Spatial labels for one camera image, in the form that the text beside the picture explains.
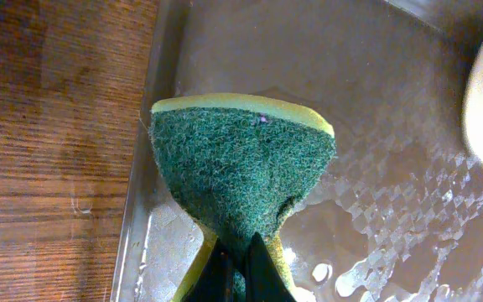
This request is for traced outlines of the green and yellow sponge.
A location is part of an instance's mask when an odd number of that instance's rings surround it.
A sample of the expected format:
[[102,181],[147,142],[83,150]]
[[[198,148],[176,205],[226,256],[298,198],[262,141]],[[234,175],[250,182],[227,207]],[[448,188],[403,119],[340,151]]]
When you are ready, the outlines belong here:
[[236,93],[164,99],[150,113],[158,172],[205,238],[175,299],[196,284],[220,240],[234,264],[233,301],[246,301],[243,263],[256,232],[294,297],[279,233],[335,157],[332,126],[311,108]]

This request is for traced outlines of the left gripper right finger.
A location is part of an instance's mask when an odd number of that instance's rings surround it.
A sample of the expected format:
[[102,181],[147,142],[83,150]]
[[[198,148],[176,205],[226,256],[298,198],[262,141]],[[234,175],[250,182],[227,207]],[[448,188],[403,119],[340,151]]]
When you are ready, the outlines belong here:
[[246,302],[295,302],[258,232],[252,236],[243,266]]

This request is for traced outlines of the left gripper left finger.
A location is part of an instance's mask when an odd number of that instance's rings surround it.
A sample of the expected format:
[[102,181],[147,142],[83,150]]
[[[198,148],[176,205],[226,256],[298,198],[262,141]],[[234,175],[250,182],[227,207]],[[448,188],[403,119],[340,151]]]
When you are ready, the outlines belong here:
[[224,244],[217,240],[197,282],[183,302],[232,302],[234,264]]

